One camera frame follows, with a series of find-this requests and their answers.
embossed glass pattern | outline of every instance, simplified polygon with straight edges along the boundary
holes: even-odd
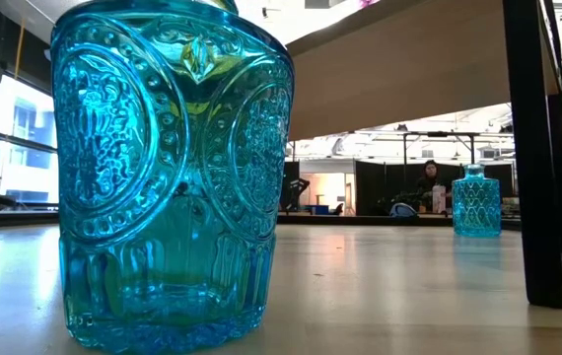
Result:
[[[88,347],[215,346],[257,327],[294,72],[232,0],[100,0],[52,40],[66,324]]]
[[[465,167],[465,178],[454,182],[454,225],[457,235],[497,237],[501,233],[500,183],[484,175],[484,166]]]

glass decanter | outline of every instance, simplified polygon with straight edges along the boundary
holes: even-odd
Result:
[[[66,325],[220,345],[266,307],[294,71],[233,0],[97,0],[52,36]]]
[[[465,166],[465,178],[454,182],[454,226],[459,236],[500,236],[500,183],[485,177],[484,170],[485,167],[478,164]]]

shelf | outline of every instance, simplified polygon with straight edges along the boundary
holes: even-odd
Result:
[[[546,89],[556,94],[543,48]],[[510,101],[502,0],[381,1],[288,49],[291,140]]]

table surface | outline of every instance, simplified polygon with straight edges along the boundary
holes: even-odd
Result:
[[[63,321],[57,227],[0,229],[0,355],[97,354]],[[562,311],[527,304],[520,235],[279,226],[267,315],[205,354],[562,354]]]

blue glass bottle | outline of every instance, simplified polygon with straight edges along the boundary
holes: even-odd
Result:
[[[257,327],[294,72],[233,0],[97,0],[55,26],[66,325],[156,354]]]
[[[500,183],[484,174],[485,167],[465,167],[465,178],[454,182],[455,233],[465,237],[498,237],[501,233]]]

